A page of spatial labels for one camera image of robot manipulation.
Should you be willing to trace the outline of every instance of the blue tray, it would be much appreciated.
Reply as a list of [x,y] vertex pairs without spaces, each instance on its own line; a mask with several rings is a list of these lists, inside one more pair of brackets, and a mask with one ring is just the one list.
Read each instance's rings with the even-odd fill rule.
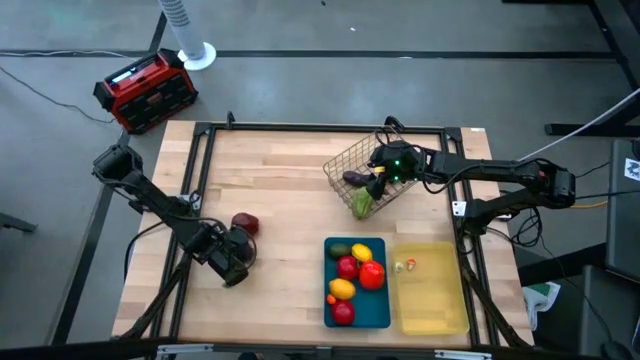
[[338,327],[331,316],[331,305],[326,301],[329,295],[329,281],[338,277],[336,260],[328,255],[331,244],[342,243],[347,245],[363,244],[371,249],[373,260],[380,263],[385,269],[384,286],[375,291],[365,290],[357,279],[353,281],[356,287],[356,295],[351,298],[351,303],[356,311],[356,318],[351,327],[384,329],[391,325],[391,313],[389,310],[389,277],[387,274],[387,256],[384,248],[384,240],[380,238],[327,238],[324,241],[324,324],[327,327]]

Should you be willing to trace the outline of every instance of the red portable power station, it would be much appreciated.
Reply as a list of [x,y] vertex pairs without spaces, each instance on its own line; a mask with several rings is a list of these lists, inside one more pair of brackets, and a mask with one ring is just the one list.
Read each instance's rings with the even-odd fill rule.
[[129,134],[142,134],[193,104],[198,92],[176,52],[160,49],[97,82],[93,95]]

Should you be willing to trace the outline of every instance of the yellow lemon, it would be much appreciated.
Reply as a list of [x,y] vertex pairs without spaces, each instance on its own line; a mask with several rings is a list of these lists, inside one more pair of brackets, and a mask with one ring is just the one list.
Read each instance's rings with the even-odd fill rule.
[[353,255],[353,257],[356,258],[356,260],[362,263],[373,260],[373,255],[371,254],[371,250],[362,244],[353,245],[351,247],[351,255]]
[[329,292],[336,299],[349,300],[356,294],[356,287],[345,279],[329,281]]

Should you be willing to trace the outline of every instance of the wire basket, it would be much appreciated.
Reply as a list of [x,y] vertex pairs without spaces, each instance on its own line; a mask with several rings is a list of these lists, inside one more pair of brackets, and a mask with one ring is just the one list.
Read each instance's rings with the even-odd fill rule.
[[[384,126],[384,132],[389,136],[388,141],[402,140],[402,137],[391,126]],[[347,204],[347,207],[351,209],[351,201],[353,193],[358,189],[355,186],[347,184],[342,178],[342,173],[345,171],[355,171],[360,174],[371,174],[373,169],[367,166],[369,157],[373,153],[376,147],[380,146],[380,143],[376,139],[375,133],[371,133],[369,136],[358,141],[353,146],[338,154],[338,156],[329,160],[322,166],[324,173],[329,178],[329,185],[338,193],[338,196]],[[393,199],[397,198],[403,192],[409,190],[415,181],[407,181],[404,184],[401,182],[387,183],[384,188],[384,194],[380,200],[374,201],[371,205],[371,211],[364,218],[369,218],[371,215],[378,212],[380,209],[389,204]]]

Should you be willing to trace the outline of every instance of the concrete floor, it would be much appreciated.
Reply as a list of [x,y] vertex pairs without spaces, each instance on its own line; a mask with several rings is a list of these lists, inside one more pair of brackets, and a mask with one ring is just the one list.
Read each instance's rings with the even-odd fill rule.
[[[607,51],[584,6],[185,2],[205,39],[222,50]],[[6,0],[0,9],[4,49],[145,50],[159,14],[154,0]],[[168,30],[161,45],[177,48]],[[35,88],[105,120],[110,117],[92,97],[93,83],[127,63],[0,57],[0,66]],[[379,124],[393,114],[409,125],[484,127],[494,158],[503,159],[553,140],[543,124],[584,123],[630,92],[618,65],[607,61],[220,58],[191,76],[200,97],[179,119],[222,120],[232,110],[238,121]],[[120,129],[57,107],[3,74],[0,93],[0,211],[39,224],[32,235],[0,232],[0,348],[7,348],[48,341],[99,189],[91,162]],[[131,139],[147,174],[163,132],[160,126]],[[606,161],[609,144],[575,138],[544,156],[580,173]],[[607,171],[601,170],[580,179],[578,193],[607,187]],[[556,255],[604,240],[604,208],[542,214],[547,246]],[[114,198],[69,341],[109,337],[124,250],[139,222]]]

